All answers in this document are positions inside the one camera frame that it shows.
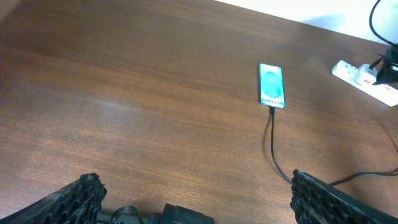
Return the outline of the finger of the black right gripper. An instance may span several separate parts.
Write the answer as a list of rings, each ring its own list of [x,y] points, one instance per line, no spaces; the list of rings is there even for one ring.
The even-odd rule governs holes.
[[[378,72],[376,81],[373,83],[373,85],[397,83],[397,76],[398,73],[396,70],[382,67],[381,70]]]

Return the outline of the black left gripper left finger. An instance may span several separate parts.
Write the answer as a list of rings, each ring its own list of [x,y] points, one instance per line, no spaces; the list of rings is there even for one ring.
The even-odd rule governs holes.
[[[1,224],[94,224],[107,194],[99,175],[83,174],[76,181],[1,219]]]

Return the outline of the blue screen Galaxy smartphone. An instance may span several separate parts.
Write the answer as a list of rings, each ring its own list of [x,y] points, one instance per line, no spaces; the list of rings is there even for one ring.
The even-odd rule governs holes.
[[[282,69],[275,65],[259,65],[259,93],[262,105],[284,109],[285,92]]]

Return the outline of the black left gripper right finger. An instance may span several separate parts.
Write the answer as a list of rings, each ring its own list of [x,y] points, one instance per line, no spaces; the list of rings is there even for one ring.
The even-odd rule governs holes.
[[[294,170],[290,206],[300,224],[397,224],[397,218],[370,207],[301,170]]]

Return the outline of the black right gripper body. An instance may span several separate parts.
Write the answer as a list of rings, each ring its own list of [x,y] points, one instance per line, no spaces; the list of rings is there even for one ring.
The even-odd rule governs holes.
[[[383,61],[383,67],[390,70],[397,70],[397,45],[390,46],[385,54],[380,54]]]

